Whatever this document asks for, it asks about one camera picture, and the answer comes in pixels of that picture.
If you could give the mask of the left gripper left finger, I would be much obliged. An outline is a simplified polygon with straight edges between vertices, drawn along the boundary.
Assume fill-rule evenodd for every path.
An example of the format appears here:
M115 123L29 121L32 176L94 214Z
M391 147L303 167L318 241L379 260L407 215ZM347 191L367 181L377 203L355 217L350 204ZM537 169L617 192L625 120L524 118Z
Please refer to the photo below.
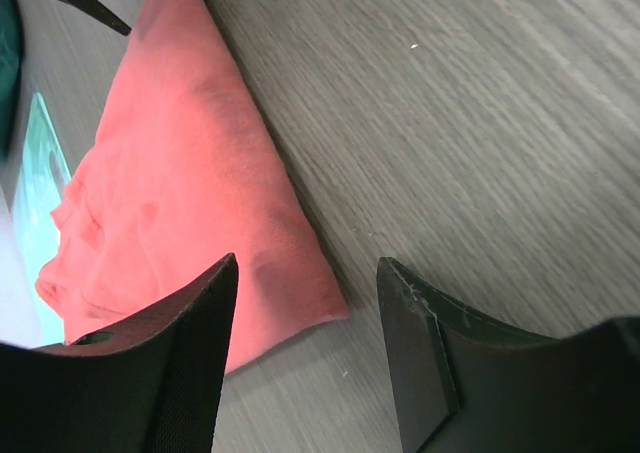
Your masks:
M237 288L228 254L69 345L3 344L2 451L211 451Z

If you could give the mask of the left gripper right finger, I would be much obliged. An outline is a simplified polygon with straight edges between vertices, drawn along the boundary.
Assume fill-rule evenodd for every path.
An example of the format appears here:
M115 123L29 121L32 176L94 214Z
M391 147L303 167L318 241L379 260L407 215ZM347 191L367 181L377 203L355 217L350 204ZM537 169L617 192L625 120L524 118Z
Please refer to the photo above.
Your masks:
M639 321L554 339L511 326L383 257L377 294L406 452L635 452Z

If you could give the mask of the pink t shirt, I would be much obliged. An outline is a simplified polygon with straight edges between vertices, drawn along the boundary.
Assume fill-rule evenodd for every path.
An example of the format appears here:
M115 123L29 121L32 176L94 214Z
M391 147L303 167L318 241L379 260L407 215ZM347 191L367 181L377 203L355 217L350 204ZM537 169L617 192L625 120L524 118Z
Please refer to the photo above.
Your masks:
M145 0L36 289L74 342L236 257L235 370L349 308L204 0Z

